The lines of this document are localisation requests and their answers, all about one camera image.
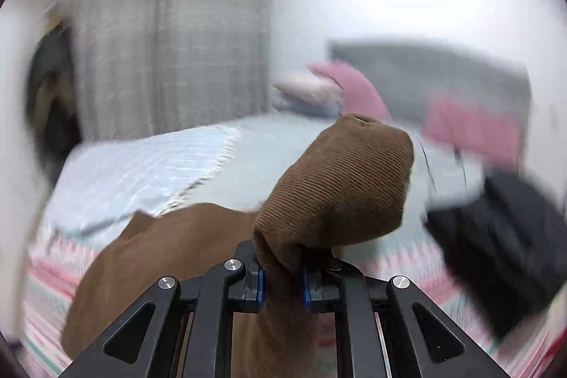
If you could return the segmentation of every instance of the bedsheet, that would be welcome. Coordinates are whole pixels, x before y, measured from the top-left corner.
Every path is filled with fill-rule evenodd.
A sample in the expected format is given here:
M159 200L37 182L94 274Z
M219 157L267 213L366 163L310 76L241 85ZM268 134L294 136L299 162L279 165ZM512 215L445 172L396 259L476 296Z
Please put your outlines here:
M234 158L214 178L191 189L178 206L213 202L249 210L266 199L285 170L332 123L293 114L268 114L228 124L242 131ZM415 147L402 226L385 237L345 249L344 259L367 275L382 279L404 274L453 318L512 378L536 376L549 362L548 351L563 333L565 293L561 308L528 319L503 342L497 342L469 294L447 271L435 241L424 231L421 218L430 202L460 201L480 191L480 161L455 158L451 149L424 140L418 130L407 130ZM24 297L26 367L32 378L57 376L70 362L59 345L66 312L80 278L97 255L82 236L63 236L41 228L30 250L30 270ZM315 377L336 376L332 316L321 316L319 360Z

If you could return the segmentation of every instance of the dark object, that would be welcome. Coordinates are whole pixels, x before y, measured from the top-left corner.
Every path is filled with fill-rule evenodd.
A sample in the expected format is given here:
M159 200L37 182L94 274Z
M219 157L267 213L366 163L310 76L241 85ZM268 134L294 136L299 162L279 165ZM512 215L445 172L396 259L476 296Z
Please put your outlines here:
M501 337L545 309L567 281L567 225L515 173L487 177L469 205L430 211L426 228Z
M0 334L0 376L2 378L29 378L24 368L13 356L13 351Z
M64 21L41 39L29 68L26 116L53 184L81 136L75 103L71 30Z
M333 259L329 250L317 254L317 261L328 262L328 269L305 259L305 303L312 312L335 313L339 377L386 378L375 313L394 378L508 376L407 278L379 281ZM61 377L173 377L178 370L184 377L230 377L232 314L259 312L263 290L264 273L254 247L242 242L234 259L202 277L181 282L161 278ZM17 367L5 370L6 378L26 377Z
M565 190L565 194L563 195L563 203L561 206L561 214L563 215L563 219L567 218L567 189Z

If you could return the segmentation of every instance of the gray curtain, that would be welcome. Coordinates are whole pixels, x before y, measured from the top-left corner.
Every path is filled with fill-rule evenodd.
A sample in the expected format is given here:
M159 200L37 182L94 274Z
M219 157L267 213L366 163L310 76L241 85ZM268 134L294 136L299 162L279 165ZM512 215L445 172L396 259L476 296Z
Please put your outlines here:
M87 140L132 139L268 107L265 0L62 0Z

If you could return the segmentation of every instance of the brown fabric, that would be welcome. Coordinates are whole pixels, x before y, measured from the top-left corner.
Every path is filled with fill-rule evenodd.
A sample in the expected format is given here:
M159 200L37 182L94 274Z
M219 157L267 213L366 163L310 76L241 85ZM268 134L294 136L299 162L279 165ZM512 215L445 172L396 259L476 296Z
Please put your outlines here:
M412 163L407 133L346 115L287 170L257 217L212 204L160 219L137 214L81 281L63 349L76 357L161 276L202 275L230 258L253 224L254 246L266 272L266 302L259 315L235 316L232 375L308 375L316 357L316 316L303 304L302 248L355 244L396 229Z
M160 277L190 279L232 258L255 217L214 204L160 218L136 213L81 280L61 334L63 351L75 359Z

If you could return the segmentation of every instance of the pillow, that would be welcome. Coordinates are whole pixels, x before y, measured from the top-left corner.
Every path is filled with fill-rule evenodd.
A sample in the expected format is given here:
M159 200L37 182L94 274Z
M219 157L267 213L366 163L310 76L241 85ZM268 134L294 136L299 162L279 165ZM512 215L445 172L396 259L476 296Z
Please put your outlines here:
M435 141L480 154L489 164L516 166L520 127L506 117L451 98L437 97L427 110L422 131Z
M389 111L372 83L358 69L344 62L314 64L308 67L314 74L333 79L342 88L342 112L389 118Z
M316 76L307 69L286 73L274 87L285 95L315 105L342 100L342 89L332 79Z
M341 103L327 101L321 104L300 100L275 90L272 95L272 105L279 112L289 111L309 117L337 118L342 114Z

